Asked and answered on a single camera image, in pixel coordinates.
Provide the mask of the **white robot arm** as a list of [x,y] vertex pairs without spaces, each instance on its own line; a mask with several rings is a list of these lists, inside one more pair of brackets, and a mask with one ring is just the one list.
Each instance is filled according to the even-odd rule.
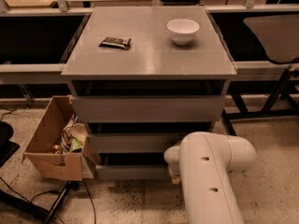
[[248,170],[252,143],[239,136],[196,132],[164,152],[168,172],[182,185],[188,224],[244,224],[228,174]]

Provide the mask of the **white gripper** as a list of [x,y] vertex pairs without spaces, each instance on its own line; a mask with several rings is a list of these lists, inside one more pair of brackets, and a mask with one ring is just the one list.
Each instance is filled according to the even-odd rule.
[[168,173],[172,178],[172,184],[179,185],[180,170],[179,170],[179,146],[172,146],[164,152],[164,160],[167,163]]

